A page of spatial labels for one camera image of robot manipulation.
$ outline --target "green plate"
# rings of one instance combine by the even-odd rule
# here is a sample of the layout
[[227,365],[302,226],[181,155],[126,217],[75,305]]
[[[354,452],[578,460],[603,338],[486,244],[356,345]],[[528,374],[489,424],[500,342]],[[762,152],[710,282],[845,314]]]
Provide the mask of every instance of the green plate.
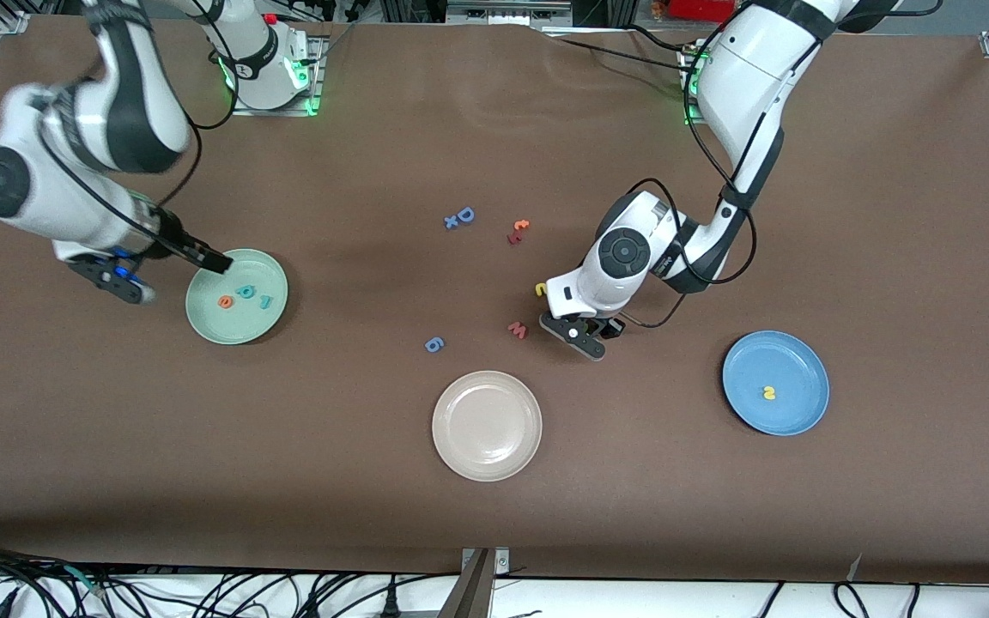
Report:
[[[204,339],[224,345],[246,343],[266,333],[285,312],[288,278],[282,266],[262,251],[233,249],[224,255],[233,261],[227,273],[198,270],[193,275],[185,291],[185,315]],[[240,296],[244,286],[253,286],[254,296]],[[232,297],[230,308],[219,305],[222,296]],[[265,309],[264,296],[270,297]]]

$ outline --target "brown table surface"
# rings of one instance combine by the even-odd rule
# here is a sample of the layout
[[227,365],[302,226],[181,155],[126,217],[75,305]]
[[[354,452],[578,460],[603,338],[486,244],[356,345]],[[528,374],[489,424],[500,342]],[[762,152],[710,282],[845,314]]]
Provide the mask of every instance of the brown table surface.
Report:
[[[187,109],[219,117],[200,28],[156,30]],[[82,21],[35,17],[0,47],[0,99],[94,50]],[[655,578],[840,579],[864,553],[863,579],[989,580],[989,60],[970,38],[835,36],[786,109],[741,281],[601,363],[515,339],[535,282],[578,263],[637,179],[710,215],[721,183],[677,93],[666,68],[524,27],[355,28],[321,116],[205,133],[173,203],[209,243],[285,266],[285,317],[242,347],[190,329],[185,263],[146,265],[160,300],[127,306],[0,223],[0,544],[412,571],[507,545],[526,573]],[[122,181],[160,196],[189,158]],[[464,206],[475,224],[445,231]],[[673,300],[652,281],[629,310]],[[800,437],[723,398],[723,356],[759,329],[827,365],[827,417]],[[537,456],[495,484],[452,473],[429,434],[477,369],[524,380],[544,415]]]

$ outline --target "plate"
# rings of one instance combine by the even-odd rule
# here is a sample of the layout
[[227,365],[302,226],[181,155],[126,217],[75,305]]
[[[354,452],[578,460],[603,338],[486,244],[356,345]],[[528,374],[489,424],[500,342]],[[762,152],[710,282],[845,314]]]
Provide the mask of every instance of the plate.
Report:
[[537,397],[503,372],[463,376],[434,406],[437,454],[472,481],[502,481],[521,472],[537,454],[542,429]]
[[[198,270],[193,275],[185,291],[185,315],[204,339],[224,345],[246,343],[266,333],[285,312],[288,278],[282,266],[263,251],[233,249],[224,255],[232,258],[227,273]],[[254,288],[250,298],[239,295],[244,286]],[[228,309],[219,305],[222,296],[232,298]],[[264,296],[270,297],[265,309]]]
[[[773,398],[766,387],[773,388]],[[752,332],[731,345],[723,361],[723,391],[735,414],[770,435],[811,429],[831,400],[827,369],[816,352],[778,331]]]

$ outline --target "blue plate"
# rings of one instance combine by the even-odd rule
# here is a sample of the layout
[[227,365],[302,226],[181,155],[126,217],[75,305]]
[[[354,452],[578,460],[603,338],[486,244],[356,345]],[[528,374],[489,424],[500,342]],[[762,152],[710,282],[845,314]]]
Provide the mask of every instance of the blue plate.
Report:
[[[773,387],[774,399],[766,398]],[[723,360],[723,391],[735,412],[758,431],[796,435],[827,411],[831,383],[808,344],[777,331],[752,332]]]

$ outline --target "beige plate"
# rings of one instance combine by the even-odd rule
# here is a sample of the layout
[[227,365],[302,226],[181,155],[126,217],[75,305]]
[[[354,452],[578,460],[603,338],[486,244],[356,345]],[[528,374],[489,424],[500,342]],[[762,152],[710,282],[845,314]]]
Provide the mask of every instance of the beige plate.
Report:
[[541,407],[529,387],[503,372],[457,379],[433,411],[433,443],[448,467],[472,481],[518,474],[541,445]]

